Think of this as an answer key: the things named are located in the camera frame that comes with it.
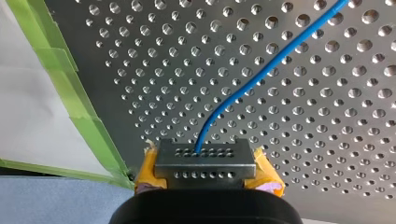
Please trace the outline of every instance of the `perforated metal sheet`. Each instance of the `perforated metal sheet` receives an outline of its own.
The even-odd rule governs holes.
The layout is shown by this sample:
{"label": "perforated metal sheet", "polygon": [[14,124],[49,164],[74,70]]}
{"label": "perforated metal sheet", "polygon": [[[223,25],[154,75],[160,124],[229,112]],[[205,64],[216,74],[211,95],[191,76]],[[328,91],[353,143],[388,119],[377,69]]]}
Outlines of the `perforated metal sheet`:
{"label": "perforated metal sheet", "polygon": [[[99,117],[137,169],[145,139],[193,143],[219,102],[335,1],[46,2]],[[263,146],[303,217],[391,223],[395,12],[395,0],[350,1],[206,140]]]}

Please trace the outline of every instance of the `white paper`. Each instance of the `white paper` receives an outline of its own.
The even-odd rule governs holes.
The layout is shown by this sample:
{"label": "white paper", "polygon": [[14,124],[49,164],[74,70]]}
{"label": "white paper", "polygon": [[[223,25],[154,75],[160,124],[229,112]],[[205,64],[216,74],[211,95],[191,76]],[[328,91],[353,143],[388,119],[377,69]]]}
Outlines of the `white paper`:
{"label": "white paper", "polygon": [[0,0],[0,159],[108,175]]}

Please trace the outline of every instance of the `blue cable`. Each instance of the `blue cable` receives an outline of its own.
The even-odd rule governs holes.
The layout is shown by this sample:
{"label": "blue cable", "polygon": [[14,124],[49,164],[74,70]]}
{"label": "blue cable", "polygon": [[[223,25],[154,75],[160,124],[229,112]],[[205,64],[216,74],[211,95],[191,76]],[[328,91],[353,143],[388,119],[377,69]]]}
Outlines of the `blue cable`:
{"label": "blue cable", "polygon": [[264,68],[250,81],[248,81],[241,89],[236,91],[233,95],[223,101],[218,108],[209,116],[206,120],[202,130],[198,135],[197,142],[195,144],[195,152],[200,153],[202,144],[205,141],[207,132],[209,131],[210,125],[216,120],[219,114],[221,114],[227,106],[231,105],[236,99],[241,97],[245,92],[252,89],[257,82],[262,80],[268,72],[274,69],[282,60],[288,56],[295,48],[303,43],[309,36],[311,36],[317,29],[319,29],[327,20],[331,19],[337,14],[346,4],[348,0],[338,0],[326,13],[324,13],[319,19],[312,23],[306,30],[298,35],[293,41],[291,41],[285,48],[283,48],[273,60],[271,60]]}

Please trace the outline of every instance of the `gray surface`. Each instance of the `gray surface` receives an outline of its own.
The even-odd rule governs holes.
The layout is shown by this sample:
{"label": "gray surface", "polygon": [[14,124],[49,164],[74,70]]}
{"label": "gray surface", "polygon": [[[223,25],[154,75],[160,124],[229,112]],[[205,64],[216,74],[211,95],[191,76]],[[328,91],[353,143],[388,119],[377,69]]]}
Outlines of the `gray surface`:
{"label": "gray surface", "polygon": [[[274,55],[268,53],[270,44],[281,49],[290,42],[282,39],[286,30],[294,36],[302,31],[296,25],[300,15],[305,13],[313,21],[323,13],[315,10],[314,0],[293,1],[288,13],[281,10],[283,1],[192,1],[190,7],[167,1],[161,10],[154,1],[141,1],[142,10],[137,1],[133,8],[131,1],[115,1],[119,14],[109,10],[108,2],[92,2],[100,9],[98,15],[90,14],[90,1],[51,4],[51,9],[95,109],[121,156],[135,168],[143,157],[142,139],[174,137],[192,143],[210,111],[228,94],[226,88],[235,91],[239,87],[234,84],[249,79],[243,76],[244,67],[256,74],[264,66],[255,64],[257,57],[268,62]],[[327,1],[326,8],[333,2]],[[251,13],[254,4],[262,5],[258,15]],[[252,147],[267,148],[271,162],[290,186],[286,198],[304,217],[391,223],[396,219],[390,211],[396,206],[395,6],[393,0],[351,1],[322,27],[324,35],[317,33],[306,40],[243,102],[224,112],[207,140],[231,142],[247,137]],[[224,16],[225,7],[233,9],[231,16]],[[196,17],[200,9],[205,11],[202,19]],[[172,19],[173,11],[178,12],[178,21]],[[155,22],[149,20],[149,13],[156,15]],[[127,15],[134,16],[132,24],[125,20]],[[274,18],[266,22],[271,16],[278,19],[276,27],[271,26]],[[113,24],[107,25],[105,17],[111,17]],[[242,18],[249,21],[244,31],[237,28]],[[93,21],[91,27],[87,19]],[[211,24],[217,20],[222,27],[213,32]],[[196,25],[193,34],[186,31],[191,21]],[[170,35],[163,32],[166,23],[173,27]],[[121,36],[121,27],[129,30],[129,36]],[[109,31],[109,38],[99,35],[101,28]],[[253,38],[256,32],[263,33],[259,42]],[[236,36],[233,43],[227,42],[227,34]],[[211,41],[204,44],[203,35]],[[185,37],[184,45],[178,43],[180,36]],[[158,37],[164,41],[162,46],[157,45]],[[120,47],[114,44],[116,39],[122,41]],[[96,41],[103,46],[97,48]],[[240,52],[244,44],[251,47],[248,55]],[[216,54],[219,45],[225,48],[222,56]],[[195,46],[201,49],[199,56],[194,56]],[[137,57],[129,50],[131,58],[128,49],[135,49]],[[124,60],[130,67],[124,66]],[[164,60],[170,64],[164,66]],[[228,73],[222,73],[223,67]]]}
{"label": "gray surface", "polygon": [[[107,224],[133,193],[105,183],[60,177],[0,177],[2,224]],[[329,224],[304,220],[305,224]]]}

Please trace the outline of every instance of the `green tape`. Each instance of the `green tape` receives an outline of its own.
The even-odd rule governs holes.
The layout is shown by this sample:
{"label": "green tape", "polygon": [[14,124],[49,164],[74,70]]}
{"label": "green tape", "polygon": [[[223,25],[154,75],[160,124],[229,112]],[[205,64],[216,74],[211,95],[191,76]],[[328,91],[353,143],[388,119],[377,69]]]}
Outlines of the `green tape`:
{"label": "green tape", "polygon": [[18,168],[19,165],[19,169],[92,180],[106,181],[107,178],[107,182],[132,188],[133,184],[127,176],[128,169],[79,81],[76,63],[44,0],[7,0],[7,3],[38,59],[47,70],[70,119],[93,154],[114,178],[99,178],[93,174],[12,161],[6,162],[8,167],[12,164],[14,167],[10,168]]}
{"label": "green tape", "polygon": [[93,181],[106,182],[108,184],[119,186],[119,187],[126,188],[126,189],[134,188],[134,184],[130,181],[126,181],[125,179],[119,179],[116,177],[109,178],[107,175],[95,175],[92,173],[62,169],[62,168],[51,167],[51,166],[34,165],[34,164],[24,163],[24,162],[19,162],[19,161],[0,160],[0,166],[10,168],[10,169],[37,172],[37,173],[41,173],[41,174],[63,175],[63,176],[68,176],[68,177],[78,178],[78,179],[90,179]]}

